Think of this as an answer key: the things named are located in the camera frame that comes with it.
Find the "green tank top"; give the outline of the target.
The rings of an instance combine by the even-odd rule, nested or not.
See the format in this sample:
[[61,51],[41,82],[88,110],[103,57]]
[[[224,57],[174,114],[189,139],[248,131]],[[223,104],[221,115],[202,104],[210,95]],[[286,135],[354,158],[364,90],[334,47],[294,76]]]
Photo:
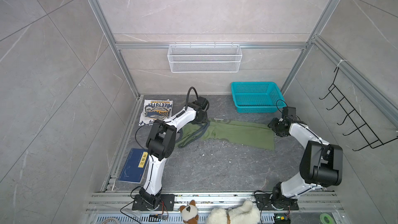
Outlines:
[[185,125],[179,130],[175,146],[184,148],[197,140],[220,140],[266,150],[275,149],[274,132],[266,124],[220,118]]

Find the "teal plastic basket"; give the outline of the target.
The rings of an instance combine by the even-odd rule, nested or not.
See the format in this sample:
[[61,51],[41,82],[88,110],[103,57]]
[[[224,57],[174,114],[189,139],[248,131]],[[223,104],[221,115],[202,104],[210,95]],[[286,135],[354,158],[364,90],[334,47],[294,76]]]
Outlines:
[[274,82],[233,82],[231,92],[238,113],[275,113],[287,106]]

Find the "white navy-trimmed tank top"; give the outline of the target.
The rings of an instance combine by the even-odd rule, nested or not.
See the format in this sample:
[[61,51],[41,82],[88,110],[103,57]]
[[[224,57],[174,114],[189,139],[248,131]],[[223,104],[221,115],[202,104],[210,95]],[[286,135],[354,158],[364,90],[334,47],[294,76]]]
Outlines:
[[138,125],[149,125],[156,120],[164,120],[171,117],[173,103],[172,100],[144,100],[144,107]]

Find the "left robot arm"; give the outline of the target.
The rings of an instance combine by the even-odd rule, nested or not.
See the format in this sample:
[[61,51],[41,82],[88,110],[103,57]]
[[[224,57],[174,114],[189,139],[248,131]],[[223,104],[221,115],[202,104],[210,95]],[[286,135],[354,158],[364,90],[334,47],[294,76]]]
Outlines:
[[152,124],[146,141],[148,176],[139,190],[140,198],[148,209],[156,209],[161,203],[164,167],[175,149],[177,133],[188,124],[198,124],[200,131],[205,130],[209,126],[208,109],[209,101],[199,96],[195,87],[190,87],[182,110]]

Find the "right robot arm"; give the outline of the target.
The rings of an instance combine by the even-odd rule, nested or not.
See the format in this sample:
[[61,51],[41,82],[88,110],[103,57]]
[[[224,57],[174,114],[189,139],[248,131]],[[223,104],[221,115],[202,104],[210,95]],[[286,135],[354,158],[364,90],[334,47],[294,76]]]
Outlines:
[[343,149],[315,134],[296,115],[296,108],[277,100],[276,107],[282,114],[274,118],[268,127],[279,137],[294,137],[304,148],[299,172],[289,180],[279,182],[270,196],[272,207],[282,210],[310,191],[338,186],[343,179]]

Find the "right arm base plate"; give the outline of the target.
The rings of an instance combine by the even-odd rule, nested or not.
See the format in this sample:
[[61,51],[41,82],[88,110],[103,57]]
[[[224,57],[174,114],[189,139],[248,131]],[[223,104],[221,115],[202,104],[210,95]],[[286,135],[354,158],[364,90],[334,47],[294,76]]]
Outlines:
[[272,194],[254,194],[257,208],[261,211],[298,211],[297,199],[285,196],[274,197]]

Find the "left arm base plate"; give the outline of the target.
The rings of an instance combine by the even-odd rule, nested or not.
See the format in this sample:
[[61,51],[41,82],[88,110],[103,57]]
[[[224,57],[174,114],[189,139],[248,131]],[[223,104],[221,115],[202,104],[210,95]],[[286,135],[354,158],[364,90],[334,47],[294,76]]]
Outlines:
[[175,204],[174,194],[156,196],[136,195],[133,200],[133,211],[172,211]]

